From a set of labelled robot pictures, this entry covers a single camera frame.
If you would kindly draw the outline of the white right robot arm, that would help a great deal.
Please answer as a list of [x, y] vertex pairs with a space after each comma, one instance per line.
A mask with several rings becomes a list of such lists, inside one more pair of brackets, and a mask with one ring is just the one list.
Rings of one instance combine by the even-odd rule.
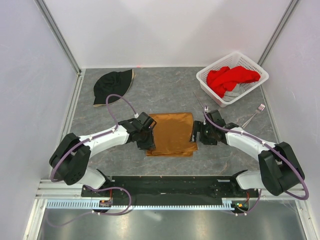
[[259, 169], [243, 170], [233, 175], [229, 191], [235, 197], [248, 189], [267, 190], [274, 196], [286, 193], [306, 200], [309, 190], [305, 174], [287, 142], [274, 143], [256, 137], [235, 123], [225, 123], [218, 110], [203, 111], [204, 121], [194, 121], [192, 141], [215, 146], [219, 142], [246, 153], [257, 160]]

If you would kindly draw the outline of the orange cloth napkin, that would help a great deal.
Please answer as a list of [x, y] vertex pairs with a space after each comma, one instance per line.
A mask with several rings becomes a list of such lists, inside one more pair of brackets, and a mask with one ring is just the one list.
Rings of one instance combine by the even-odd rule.
[[148, 157], [191, 157], [198, 150], [192, 141], [194, 118], [191, 112], [152, 113], [155, 121], [155, 148], [146, 151]]

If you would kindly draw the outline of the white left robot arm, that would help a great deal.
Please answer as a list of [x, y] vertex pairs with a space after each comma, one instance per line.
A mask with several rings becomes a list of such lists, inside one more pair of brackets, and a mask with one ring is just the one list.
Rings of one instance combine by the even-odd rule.
[[68, 133], [49, 159], [51, 181], [63, 181], [68, 186], [79, 183], [92, 188], [99, 197], [106, 196], [110, 191], [107, 177], [100, 170], [88, 167], [89, 160], [100, 152], [128, 143], [135, 142], [140, 150], [154, 149], [156, 124], [156, 120], [142, 112], [91, 135]]

